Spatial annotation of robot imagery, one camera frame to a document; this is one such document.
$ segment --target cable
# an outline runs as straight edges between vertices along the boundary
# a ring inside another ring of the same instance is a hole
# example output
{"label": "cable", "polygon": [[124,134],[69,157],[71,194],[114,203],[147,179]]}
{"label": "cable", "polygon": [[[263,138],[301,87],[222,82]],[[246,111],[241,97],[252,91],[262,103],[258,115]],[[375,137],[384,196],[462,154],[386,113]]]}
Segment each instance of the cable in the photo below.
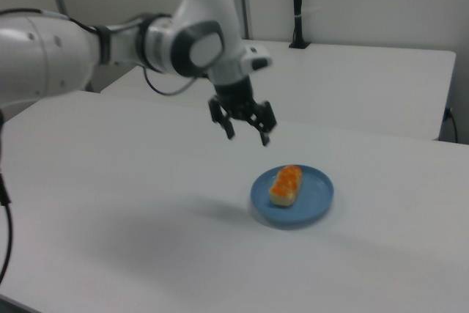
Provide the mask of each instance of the cable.
{"label": "cable", "polygon": [[8,246],[7,246],[7,253],[5,254],[5,259],[3,262],[3,266],[0,272],[0,285],[5,277],[5,273],[7,272],[8,264],[10,263],[10,256],[12,254],[12,247],[13,247],[13,219],[12,213],[10,212],[10,206],[5,205],[5,212],[7,214],[7,221],[8,221]]}
{"label": "cable", "polygon": [[77,20],[75,20],[74,18],[69,18],[69,21],[79,25],[82,29],[84,29],[85,31],[89,32],[89,33],[93,33],[93,34],[97,34],[97,30],[94,29],[93,27],[89,27],[87,25],[83,25],[81,22],[78,22]]}
{"label": "cable", "polygon": [[458,138],[457,138],[457,127],[456,127],[456,120],[454,119],[454,116],[452,113],[450,113],[450,118],[451,118],[451,121],[453,122],[453,128],[454,128],[454,141],[456,143],[459,143],[458,142]]}
{"label": "cable", "polygon": [[127,31],[128,29],[134,29],[138,26],[139,26],[138,24],[132,23],[129,26],[119,27],[118,29],[112,29],[111,33],[119,33],[119,32],[123,32],[123,31]]}
{"label": "cable", "polygon": [[42,11],[39,9],[32,9],[31,7],[19,7],[17,9],[2,10],[0,11],[0,16],[6,15],[6,14],[13,14],[15,12],[34,12],[37,14],[42,13]]}
{"label": "cable", "polygon": [[[41,9],[33,9],[31,7],[19,7],[17,9],[7,9],[7,10],[0,11],[0,16],[7,15],[7,14],[14,14],[14,13],[17,13],[17,12],[33,12],[35,14],[44,14],[45,13]],[[87,25],[83,25],[81,22],[75,20],[74,18],[69,18],[68,16],[62,15],[62,14],[56,14],[56,15],[63,16],[63,18],[66,18],[66,19],[68,19],[68,21],[71,21],[71,22],[75,23],[76,25],[80,26],[82,29],[84,29],[85,31],[87,31],[89,33],[93,33],[93,34],[97,33],[96,29],[94,29],[92,27],[89,27]]]}
{"label": "cable", "polygon": [[179,95],[181,93],[183,93],[185,90],[187,90],[187,88],[189,88],[190,86],[192,86],[194,84],[195,81],[197,81],[197,77],[193,77],[192,80],[190,80],[188,83],[186,83],[184,86],[182,86],[181,88],[179,88],[178,90],[174,91],[174,92],[162,92],[160,91],[159,89],[156,89],[149,81],[148,79],[148,75],[147,75],[147,69],[145,67],[143,67],[144,69],[144,77],[145,77],[145,81],[148,83],[148,86],[153,89],[155,92],[157,92],[159,95],[164,95],[166,97],[173,97],[175,95]]}
{"label": "cable", "polygon": [[[0,133],[1,129],[3,128],[4,123],[4,116],[3,112],[0,110]],[[5,273],[7,272],[8,264],[10,263],[10,256],[12,253],[13,247],[13,220],[12,220],[12,213],[10,212],[10,198],[8,197],[7,189],[5,188],[5,184],[3,181],[3,176],[0,173],[0,205],[5,207],[5,212],[7,214],[7,222],[8,222],[8,245],[7,245],[7,253],[5,254],[5,259],[0,271],[0,284],[5,277]]]}
{"label": "cable", "polygon": [[[303,11],[302,11],[302,6],[303,6],[303,0],[300,0],[300,11],[301,11],[301,14],[303,14]],[[292,36],[292,43],[295,41],[295,38],[296,38],[296,26],[295,28],[293,29],[293,36]]]}

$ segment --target plate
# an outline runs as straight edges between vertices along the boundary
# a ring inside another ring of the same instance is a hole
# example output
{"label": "plate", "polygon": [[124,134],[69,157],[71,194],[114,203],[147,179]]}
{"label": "plate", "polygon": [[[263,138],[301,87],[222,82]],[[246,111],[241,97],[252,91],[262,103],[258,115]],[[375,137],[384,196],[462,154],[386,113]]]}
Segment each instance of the plate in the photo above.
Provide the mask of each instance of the plate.
{"label": "plate", "polygon": [[280,224],[301,224],[312,222],[324,215],[332,202],[334,187],[329,177],[318,169],[298,165],[303,172],[300,193],[293,205],[281,207],[270,201],[269,188],[277,172],[285,166],[278,166],[259,176],[251,188],[251,202],[268,221]]}

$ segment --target black cable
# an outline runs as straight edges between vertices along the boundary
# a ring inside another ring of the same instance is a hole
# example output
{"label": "black cable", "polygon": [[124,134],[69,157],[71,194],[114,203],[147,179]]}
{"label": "black cable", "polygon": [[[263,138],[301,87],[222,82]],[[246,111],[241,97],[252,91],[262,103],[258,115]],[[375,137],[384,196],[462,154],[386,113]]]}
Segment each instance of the black cable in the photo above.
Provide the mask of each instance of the black cable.
{"label": "black cable", "polygon": [[7,221],[8,221],[8,246],[7,246],[7,253],[5,254],[5,259],[3,262],[3,266],[0,272],[0,285],[5,277],[5,273],[7,272],[8,264],[10,263],[10,257],[12,254],[12,247],[13,247],[13,219],[12,213],[10,212],[10,206],[5,205],[5,212],[7,214]]}
{"label": "black cable", "polygon": [[[301,11],[301,8],[303,6],[303,0],[300,0],[299,2],[300,2],[300,11]],[[293,29],[292,43],[295,41],[295,38],[296,38],[296,26]]]}
{"label": "black cable", "polygon": [[451,121],[453,122],[453,128],[454,128],[454,141],[456,143],[459,143],[458,142],[458,138],[457,138],[457,127],[456,127],[456,120],[454,119],[454,116],[452,113],[450,113],[450,118],[451,118]]}
{"label": "black cable", "polygon": [[123,27],[119,27],[117,29],[112,29],[111,33],[119,33],[119,32],[123,32],[123,31],[127,31],[128,29],[133,29],[133,28],[138,27],[139,24],[140,23],[132,23],[131,25],[128,25],[128,26],[123,26]]}
{"label": "black cable", "polygon": [[156,89],[149,81],[148,79],[148,75],[147,75],[147,69],[145,67],[143,67],[144,69],[144,77],[145,77],[145,81],[148,83],[148,86],[153,89],[155,92],[157,92],[159,95],[164,95],[166,97],[172,97],[172,96],[175,96],[175,95],[179,95],[181,93],[183,93],[185,90],[187,90],[187,88],[189,88],[190,86],[192,86],[194,84],[195,81],[197,81],[197,77],[194,77],[192,78],[188,83],[186,83],[184,86],[182,86],[181,88],[179,88],[178,90],[174,91],[174,92],[162,92],[160,91],[159,89]]}
{"label": "black cable", "polygon": [[77,20],[75,20],[74,18],[69,18],[69,21],[77,24],[78,26],[80,26],[82,29],[84,29],[85,31],[89,32],[89,33],[93,33],[93,34],[97,34],[97,30],[92,28],[92,27],[89,27],[87,25],[83,25],[81,22],[78,22]]}
{"label": "black cable", "polygon": [[30,7],[19,7],[17,9],[2,10],[2,11],[0,11],[0,16],[6,15],[6,14],[13,14],[15,12],[34,12],[36,14],[42,13],[42,11],[39,10],[39,9],[32,9]]}
{"label": "black cable", "polygon": [[[0,16],[7,15],[7,14],[13,14],[13,13],[17,13],[17,12],[33,12],[35,14],[42,14],[43,13],[43,11],[41,9],[33,9],[31,7],[19,7],[19,8],[16,8],[16,9],[2,10],[2,11],[0,11]],[[68,18],[68,20],[75,23],[76,25],[80,26],[82,29],[84,29],[85,31],[87,31],[89,33],[94,33],[94,34],[97,33],[96,29],[94,29],[92,27],[89,27],[87,25],[83,25],[81,22],[75,20],[74,18]]]}

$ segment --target table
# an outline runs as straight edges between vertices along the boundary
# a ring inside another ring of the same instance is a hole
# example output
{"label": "table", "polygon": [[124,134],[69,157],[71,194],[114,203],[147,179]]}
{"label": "table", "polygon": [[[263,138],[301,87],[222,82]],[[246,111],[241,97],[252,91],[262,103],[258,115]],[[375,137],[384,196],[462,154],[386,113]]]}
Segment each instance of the table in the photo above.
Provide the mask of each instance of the table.
{"label": "table", "polygon": [[[246,41],[269,50],[273,66],[253,73],[257,100],[269,100],[279,119],[433,140],[440,135],[455,54],[400,48]],[[187,79],[151,74],[172,91]],[[205,107],[214,94],[206,80],[179,97],[160,97],[138,67],[104,95]]]}
{"label": "table", "polygon": [[[465,312],[468,146],[280,120],[263,147],[234,128],[228,141],[208,109],[87,92],[11,119],[1,293],[47,313]],[[309,227],[249,206],[285,163],[335,186]]]}

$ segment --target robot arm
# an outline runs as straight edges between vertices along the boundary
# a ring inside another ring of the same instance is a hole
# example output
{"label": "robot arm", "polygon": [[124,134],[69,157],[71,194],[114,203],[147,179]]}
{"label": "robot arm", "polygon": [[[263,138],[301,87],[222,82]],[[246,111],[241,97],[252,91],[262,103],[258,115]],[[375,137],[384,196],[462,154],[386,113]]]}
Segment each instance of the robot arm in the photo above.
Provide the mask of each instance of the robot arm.
{"label": "robot arm", "polygon": [[262,46],[243,44],[232,0],[182,0],[172,17],[147,14],[91,28],[52,12],[0,16],[0,107],[81,89],[96,65],[118,62],[185,77],[208,74],[216,92],[212,119],[228,138],[235,135],[233,118],[269,142],[276,119],[268,102],[254,101],[248,75],[272,60]]}

